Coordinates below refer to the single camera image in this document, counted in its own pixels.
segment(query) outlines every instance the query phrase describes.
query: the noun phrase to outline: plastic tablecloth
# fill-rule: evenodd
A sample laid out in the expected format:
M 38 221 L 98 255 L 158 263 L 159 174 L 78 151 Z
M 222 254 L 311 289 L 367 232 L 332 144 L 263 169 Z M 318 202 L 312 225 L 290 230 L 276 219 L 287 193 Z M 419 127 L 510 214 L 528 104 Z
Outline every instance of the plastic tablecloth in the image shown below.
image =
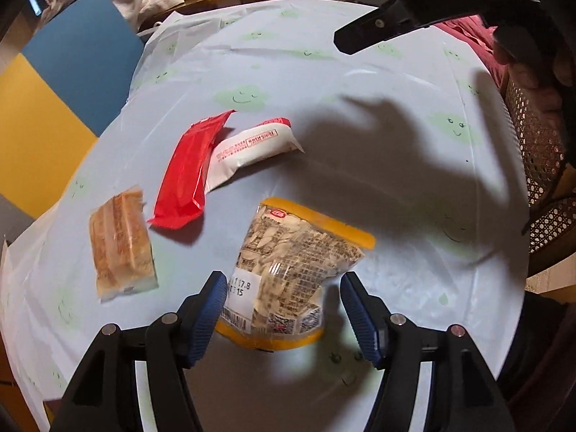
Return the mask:
M 8 252 L 0 321 L 11 366 L 45 431 L 42 399 L 62 395 L 106 323 L 132 328 L 176 310 L 212 270 L 232 272 L 258 202 L 280 196 L 375 235 L 355 267 L 391 311 L 430 328 L 460 323 L 492 372 L 518 321 L 528 239 L 522 160 L 510 117 L 473 51 L 435 27 L 353 56 L 334 31 L 372 8 L 282 0 L 174 15 L 147 43 L 126 106 L 90 151 L 57 207 Z M 305 154 L 240 171 L 207 196 L 181 231 L 150 230 L 159 287 L 100 303 L 90 212 L 139 185 L 152 216 L 163 174 L 191 123 L 236 109 L 234 134 L 274 117 L 292 122 Z M 327 291 L 327 332 L 275 353 L 215 334 L 186 373 L 206 432 L 362 430 L 382 372 L 358 345 Z M 140 410 L 156 429 L 138 363 Z M 411 430 L 426 414 L 420 374 Z

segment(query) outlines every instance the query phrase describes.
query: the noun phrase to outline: red snack wrapper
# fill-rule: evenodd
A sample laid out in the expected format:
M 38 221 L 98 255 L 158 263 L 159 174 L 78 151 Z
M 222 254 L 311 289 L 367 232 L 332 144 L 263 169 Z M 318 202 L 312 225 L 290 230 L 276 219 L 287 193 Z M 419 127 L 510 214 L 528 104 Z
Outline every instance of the red snack wrapper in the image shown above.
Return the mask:
M 158 192 L 154 217 L 158 228 L 180 229 L 204 212 L 204 182 L 214 140 L 235 111 L 194 123 L 176 145 Z

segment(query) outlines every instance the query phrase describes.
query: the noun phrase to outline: red and white wrapper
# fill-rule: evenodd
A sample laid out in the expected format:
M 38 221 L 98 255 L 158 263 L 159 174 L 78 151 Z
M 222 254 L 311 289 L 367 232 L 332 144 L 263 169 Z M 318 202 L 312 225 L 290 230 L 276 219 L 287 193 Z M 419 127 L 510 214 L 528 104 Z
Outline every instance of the red and white wrapper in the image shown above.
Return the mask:
M 240 167 L 294 150 L 304 152 L 287 118 L 273 118 L 244 130 L 225 139 L 212 151 L 204 192 L 223 184 Z

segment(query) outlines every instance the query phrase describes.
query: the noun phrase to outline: plastic food bag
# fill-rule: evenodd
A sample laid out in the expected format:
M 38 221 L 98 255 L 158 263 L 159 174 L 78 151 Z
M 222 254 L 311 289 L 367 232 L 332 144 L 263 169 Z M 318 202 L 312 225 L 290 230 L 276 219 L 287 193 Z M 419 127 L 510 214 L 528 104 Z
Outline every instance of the plastic food bag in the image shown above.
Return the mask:
M 214 139 L 235 111 L 194 123 L 176 145 L 158 192 L 152 225 L 180 229 L 204 212 L 204 183 Z
M 287 118 L 273 118 L 220 142 L 212 151 L 204 192 L 223 184 L 244 166 L 300 150 Z
M 216 330 L 236 344 L 292 349 L 323 334 L 323 287 L 350 270 L 372 235 L 282 198 L 260 203 L 228 279 Z
M 142 190 L 117 194 L 90 216 L 90 241 L 100 301 L 158 287 Z

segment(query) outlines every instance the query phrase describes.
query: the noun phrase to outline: red logo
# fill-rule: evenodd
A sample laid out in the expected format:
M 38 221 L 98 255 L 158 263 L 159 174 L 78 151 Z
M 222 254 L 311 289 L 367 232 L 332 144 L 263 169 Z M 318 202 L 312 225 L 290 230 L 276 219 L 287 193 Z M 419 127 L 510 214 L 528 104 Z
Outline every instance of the red logo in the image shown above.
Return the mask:
M 282 211 L 282 210 L 272 210 L 272 211 L 270 211 L 270 214 L 272 214 L 272 216 L 276 216 L 276 217 L 286 217 L 286 212 Z

